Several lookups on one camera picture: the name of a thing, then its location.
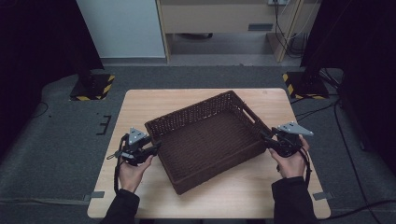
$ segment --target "wrist strap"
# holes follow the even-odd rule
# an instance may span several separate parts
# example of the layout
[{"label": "wrist strap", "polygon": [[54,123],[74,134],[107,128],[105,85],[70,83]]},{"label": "wrist strap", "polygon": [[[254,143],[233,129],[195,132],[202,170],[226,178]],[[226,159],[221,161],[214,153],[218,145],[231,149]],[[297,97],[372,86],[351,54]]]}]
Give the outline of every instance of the wrist strap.
[{"label": "wrist strap", "polygon": [[126,139],[128,139],[128,137],[129,137],[129,134],[127,133],[121,138],[119,150],[116,153],[114,153],[114,155],[112,155],[113,157],[114,156],[117,157],[117,165],[116,165],[116,168],[114,169],[114,192],[116,192],[116,194],[119,194],[119,191],[120,191],[119,190],[119,176],[120,176],[120,166],[122,165],[122,162],[120,162],[121,152],[122,152],[122,143],[124,141],[126,141]]},{"label": "wrist strap", "polygon": [[308,188],[309,180],[311,179],[311,173],[312,173],[311,162],[309,161],[308,152],[305,150],[305,148],[301,147],[301,149],[298,150],[298,152],[300,152],[300,154],[303,156],[303,159],[304,159],[305,164],[306,164],[305,184],[306,184],[306,187]]}]

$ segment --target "hand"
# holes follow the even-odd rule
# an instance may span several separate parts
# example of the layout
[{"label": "hand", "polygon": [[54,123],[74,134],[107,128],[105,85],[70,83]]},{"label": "hand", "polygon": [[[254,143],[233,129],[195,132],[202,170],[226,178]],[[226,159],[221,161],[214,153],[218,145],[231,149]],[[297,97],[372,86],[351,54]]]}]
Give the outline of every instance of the hand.
[{"label": "hand", "polygon": [[[308,151],[309,145],[306,142],[306,140],[300,136],[301,143],[303,144],[303,148],[305,151]],[[269,149],[272,158],[274,158],[277,161],[277,164],[279,165],[280,169],[280,174],[282,175],[283,178],[292,178],[296,176],[304,176],[304,170],[305,170],[305,161],[303,156],[297,152],[294,153],[292,156],[283,158],[279,156],[275,150]]]},{"label": "hand", "polygon": [[120,184],[122,189],[126,189],[134,193],[142,181],[143,173],[151,165],[153,156],[149,156],[144,163],[139,166],[132,166],[127,162],[123,162],[120,166]]}]

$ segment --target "tripod base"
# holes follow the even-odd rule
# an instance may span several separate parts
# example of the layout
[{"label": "tripod base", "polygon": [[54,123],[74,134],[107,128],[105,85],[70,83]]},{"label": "tripod base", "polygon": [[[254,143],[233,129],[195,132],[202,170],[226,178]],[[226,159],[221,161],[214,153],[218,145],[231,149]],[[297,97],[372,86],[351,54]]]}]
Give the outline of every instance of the tripod base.
[{"label": "tripod base", "polygon": [[288,88],[291,98],[329,98],[329,92],[322,80],[315,78],[309,83],[303,82],[304,72],[288,72],[283,74],[283,80]]},{"label": "tripod base", "polygon": [[106,98],[114,76],[110,74],[92,75],[94,82],[89,88],[84,87],[78,80],[76,86],[70,93],[71,101],[103,100]]}]

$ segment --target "white cabinet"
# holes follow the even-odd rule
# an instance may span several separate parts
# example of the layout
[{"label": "white cabinet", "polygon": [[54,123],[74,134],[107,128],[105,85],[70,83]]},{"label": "white cabinet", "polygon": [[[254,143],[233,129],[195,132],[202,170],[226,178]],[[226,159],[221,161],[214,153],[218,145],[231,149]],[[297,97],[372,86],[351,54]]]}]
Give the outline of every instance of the white cabinet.
[{"label": "white cabinet", "polygon": [[102,59],[165,58],[155,0],[77,0]]}]

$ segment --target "wicker basket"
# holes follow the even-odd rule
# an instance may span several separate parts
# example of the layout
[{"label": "wicker basket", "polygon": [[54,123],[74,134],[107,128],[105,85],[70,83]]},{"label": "wicker basket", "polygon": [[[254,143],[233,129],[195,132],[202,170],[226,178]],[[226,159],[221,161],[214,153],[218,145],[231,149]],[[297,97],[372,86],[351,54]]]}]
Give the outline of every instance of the wicker basket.
[{"label": "wicker basket", "polygon": [[260,130],[271,130],[234,91],[145,124],[177,194],[265,151]]}]

